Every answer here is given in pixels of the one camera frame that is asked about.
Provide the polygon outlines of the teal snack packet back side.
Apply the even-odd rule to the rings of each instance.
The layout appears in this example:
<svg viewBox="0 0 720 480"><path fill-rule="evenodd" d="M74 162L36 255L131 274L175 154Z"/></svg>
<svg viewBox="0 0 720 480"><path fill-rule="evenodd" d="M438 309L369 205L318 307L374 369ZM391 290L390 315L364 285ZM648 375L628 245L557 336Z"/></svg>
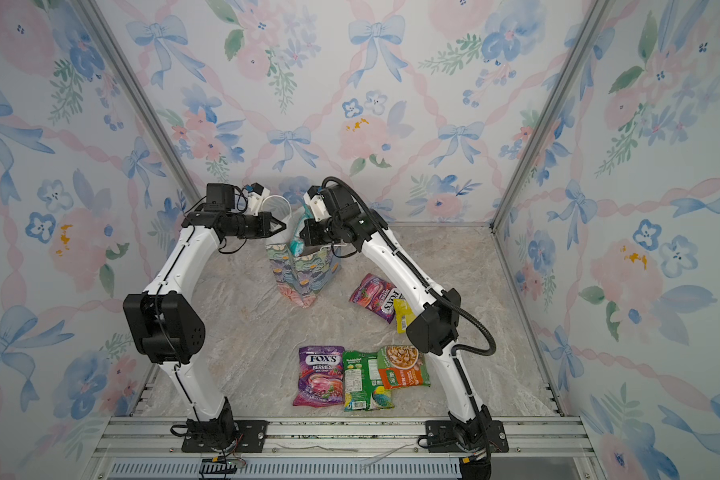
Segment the teal snack packet back side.
<svg viewBox="0 0 720 480"><path fill-rule="evenodd" d="M294 257L300 257L303 255L305 248L305 241L302 238L301 232L305 227L306 221L313 218L311 211L307 207L301 209L301 214L298 222L293 230L293 236L289 243L289 249Z"/></svg>

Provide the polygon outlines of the floral paper gift bag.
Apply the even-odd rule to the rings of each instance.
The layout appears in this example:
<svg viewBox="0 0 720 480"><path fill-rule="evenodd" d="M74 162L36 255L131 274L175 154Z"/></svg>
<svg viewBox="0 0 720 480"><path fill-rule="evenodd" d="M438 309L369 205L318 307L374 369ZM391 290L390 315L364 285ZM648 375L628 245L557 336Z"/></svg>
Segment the floral paper gift bag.
<svg viewBox="0 0 720 480"><path fill-rule="evenodd" d="M302 308L310 307L318 293L329 283L340 267L340 260L329 246L315 250L305 246L303 255L294 257L289 249L293 230L303 205L295 208L285 197L271 195L262 210L274 214L287 224L286 231L265 241L267 258L280 293Z"/></svg>

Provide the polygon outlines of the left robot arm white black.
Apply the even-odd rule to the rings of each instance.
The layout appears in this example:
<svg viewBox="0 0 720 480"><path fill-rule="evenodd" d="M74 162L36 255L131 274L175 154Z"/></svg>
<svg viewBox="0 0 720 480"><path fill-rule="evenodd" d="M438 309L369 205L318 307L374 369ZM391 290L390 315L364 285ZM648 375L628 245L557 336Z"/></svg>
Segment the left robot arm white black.
<svg viewBox="0 0 720 480"><path fill-rule="evenodd" d="M156 277L123 301L137 351L160 367L186 405L180 436L190 444L226 453L240 438L229 400L202 354L206 327L192 305L202 270L229 237L267 239L285 230L286 224L269 212L192 211Z"/></svg>

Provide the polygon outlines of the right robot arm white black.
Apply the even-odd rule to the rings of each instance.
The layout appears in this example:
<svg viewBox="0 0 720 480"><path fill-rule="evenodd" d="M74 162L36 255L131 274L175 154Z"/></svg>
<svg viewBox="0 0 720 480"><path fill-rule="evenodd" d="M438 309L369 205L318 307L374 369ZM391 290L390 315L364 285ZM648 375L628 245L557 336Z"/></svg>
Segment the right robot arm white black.
<svg viewBox="0 0 720 480"><path fill-rule="evenodd" d="M419 267L382 216L348 184L328 177L308 189L304 202L312 214L300 232L307 246L352 246L386 275L412 308L415 319L406 335L435 368L455 442L468 452L499 451L501 427L473 387L463 361L465 353L496 353L488 328L461 306L457 290L444 289Z"/></svg>

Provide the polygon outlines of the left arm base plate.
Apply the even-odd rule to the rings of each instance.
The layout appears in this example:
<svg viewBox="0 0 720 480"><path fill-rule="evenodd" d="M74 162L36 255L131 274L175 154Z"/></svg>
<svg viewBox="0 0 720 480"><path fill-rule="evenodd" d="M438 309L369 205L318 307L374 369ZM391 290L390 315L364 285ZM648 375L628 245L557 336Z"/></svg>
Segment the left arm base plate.
<svg viewBox="0 0 720 480"><path fill-rule="evenodd" d="M265 420L235 420L230 425L219 426L202 422L199 426L189 422L183 439L183 453L231 454L261 453L267 437L269 423Z"/></svg>

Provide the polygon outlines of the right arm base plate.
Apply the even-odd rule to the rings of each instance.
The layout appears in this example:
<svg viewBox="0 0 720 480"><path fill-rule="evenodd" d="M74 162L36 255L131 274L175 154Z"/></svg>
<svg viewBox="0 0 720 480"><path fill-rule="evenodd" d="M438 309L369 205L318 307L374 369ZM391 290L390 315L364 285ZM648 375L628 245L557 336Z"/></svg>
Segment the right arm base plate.
<svg viewBox="0 0 720 480"><path fill-rule="evenodd" d="M510 450L504 425L498 420L473 419L464 423L458 420L429 420L418 446L431 453L458 453L477 455L487 451L507 453Z"/></svg>

